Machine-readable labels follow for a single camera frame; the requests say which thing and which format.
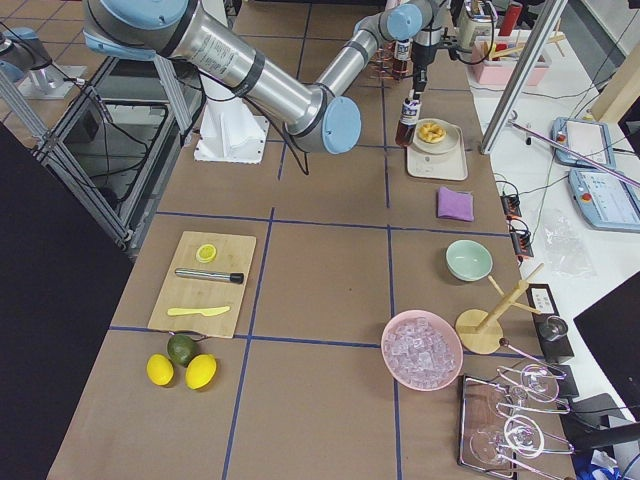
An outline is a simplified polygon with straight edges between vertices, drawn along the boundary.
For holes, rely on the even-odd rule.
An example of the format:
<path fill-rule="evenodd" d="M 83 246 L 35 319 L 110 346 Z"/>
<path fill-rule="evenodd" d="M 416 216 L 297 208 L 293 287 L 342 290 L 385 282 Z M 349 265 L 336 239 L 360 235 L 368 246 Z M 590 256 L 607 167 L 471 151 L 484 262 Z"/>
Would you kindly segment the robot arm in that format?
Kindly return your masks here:
<path fill-rule="evenodd" d="M 435 23 L 434 1 L 408 1 L 362 19 L 318 80 L 304 85 L 210 15 L 199 1 L 86 1 L 87 46 L 108 56 L 185 61 L 283 122 L 304 152 L 342 154 L 361 134 L 361 114 L 345 97 L 373 54 Z"/>
<path fill-rule="evenodd" d="M 29 71 L 51 63 L 51 56 L 33 29 L 16 27 L 1 33 L 1 72 L 13 83 L 23 80 Z"/>

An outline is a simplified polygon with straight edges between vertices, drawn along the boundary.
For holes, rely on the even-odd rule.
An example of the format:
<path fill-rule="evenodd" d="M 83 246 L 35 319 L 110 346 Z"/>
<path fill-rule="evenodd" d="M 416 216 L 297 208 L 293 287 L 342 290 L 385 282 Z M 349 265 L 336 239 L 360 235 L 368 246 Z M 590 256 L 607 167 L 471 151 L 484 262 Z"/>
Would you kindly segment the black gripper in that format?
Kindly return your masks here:
<path fill-rule="evenodd" d="M 427 68 L 414 67 L 412 73 L 412 94 L 413 100 L 420 100 L 428 82 Z"/>

